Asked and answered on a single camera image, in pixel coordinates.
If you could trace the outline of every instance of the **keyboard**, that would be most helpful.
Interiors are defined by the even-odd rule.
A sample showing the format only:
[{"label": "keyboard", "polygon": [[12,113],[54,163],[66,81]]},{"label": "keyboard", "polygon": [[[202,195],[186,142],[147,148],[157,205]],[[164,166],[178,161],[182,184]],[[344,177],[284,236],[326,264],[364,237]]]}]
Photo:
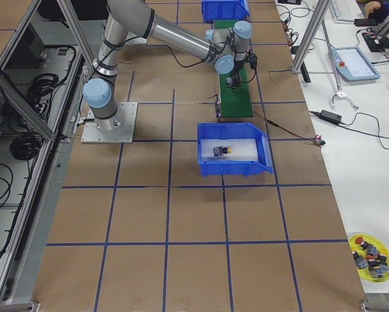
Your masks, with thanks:
[{"label": "keyboard", "polygon": [[332,0],[330,9],[338,23],[353,23],[355,16],[348,6],[349,0]]}]

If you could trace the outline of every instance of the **red cap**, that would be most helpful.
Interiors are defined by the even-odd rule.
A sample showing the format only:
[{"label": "red cap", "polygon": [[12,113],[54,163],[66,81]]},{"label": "red cap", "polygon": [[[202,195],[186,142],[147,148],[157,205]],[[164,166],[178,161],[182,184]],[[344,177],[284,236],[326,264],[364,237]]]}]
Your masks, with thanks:
[{"label": "red cap", "polygon": [[361,245],[364,242],[364,238],[359,236],[355,239],[355,244]]}]

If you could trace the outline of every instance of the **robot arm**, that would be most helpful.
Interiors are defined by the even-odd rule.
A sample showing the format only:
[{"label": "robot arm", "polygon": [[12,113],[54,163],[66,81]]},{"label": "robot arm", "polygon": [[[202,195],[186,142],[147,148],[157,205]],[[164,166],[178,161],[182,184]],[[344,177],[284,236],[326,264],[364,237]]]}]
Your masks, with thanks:
[{"label": "robot arm", "polygon": [[[95,64],[97,72],[104,77],[117,74],[120,54],[118,45],[126,39],[128,32],[142,38],[152,36],[166,45],[214,64],[218,73],[231,72],[234,58],[239,61],[246,56],[244,52],[248,48],[251,34],[250,24],[247,22],[239,22],[234,29],[214,31],[209,38],[201,38],[158,16],[143,0],[108,0],[108,7],[109,18],[104,41]],[[242,53],[234,57],[234,51]]]},{"label": "robot arm", "polygon": [[99,78],[91,79],[83,88],[100,131],[114,131],[124,123],[113,94],[119,54],[128,33],[142,38],[152,36],[214,65],[219,74],[231,73],[235,79],[250,60],[247,50],[252,29],[246,21],[238,21],[233,28],[208,31],[206,38],[201,38],[158,16],[144,0],[108,0],[108,9],[103,43],[94,61]]}]

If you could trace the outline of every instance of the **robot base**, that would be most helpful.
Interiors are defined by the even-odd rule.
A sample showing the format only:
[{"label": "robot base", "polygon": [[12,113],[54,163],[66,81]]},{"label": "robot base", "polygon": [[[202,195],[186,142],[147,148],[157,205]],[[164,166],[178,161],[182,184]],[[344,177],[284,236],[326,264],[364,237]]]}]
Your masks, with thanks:
[{"label": "robot base", "polygon": [[[137,102],[118,102],[118,107],[126,117],[125,124],[118,131],[112,133],[103,133],[93,122],[85,124],[82,134],[82,143],[132,143],[134,137],[135,119],[137,118]],[[94,115],[90,110],[87,118],[91,119]]]}]

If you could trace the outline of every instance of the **blue plastic crate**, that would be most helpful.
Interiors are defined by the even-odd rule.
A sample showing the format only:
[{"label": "blue plastic crate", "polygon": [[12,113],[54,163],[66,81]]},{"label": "blue plastic crate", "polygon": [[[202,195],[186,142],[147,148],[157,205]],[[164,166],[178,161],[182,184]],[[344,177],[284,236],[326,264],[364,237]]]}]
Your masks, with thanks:
[{"label": "blue plastic crate", "polygon": [[[232,161],[226,157],[202,157],[202,140],[254,139],[258,161]],[[199,123],[197,125],[198,164],[201,174],[274,173],[267,135],[251,123]]]},{"label": "blue plastic crate", "polygon": [[202,0],[203,20],[241,20],[249,16],[247,0]]}]

